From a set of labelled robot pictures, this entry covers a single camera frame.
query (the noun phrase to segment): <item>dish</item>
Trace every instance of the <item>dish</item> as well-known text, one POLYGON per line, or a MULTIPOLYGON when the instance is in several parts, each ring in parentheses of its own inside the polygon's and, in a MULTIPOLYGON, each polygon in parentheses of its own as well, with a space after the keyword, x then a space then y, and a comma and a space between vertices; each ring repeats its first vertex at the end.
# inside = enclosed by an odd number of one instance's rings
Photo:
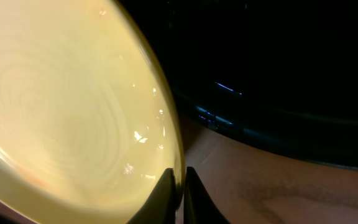
POLYGON ((0 0, 0 201, 35 222, 124 223, 183 178, 158 62, 116 2, 0 0))

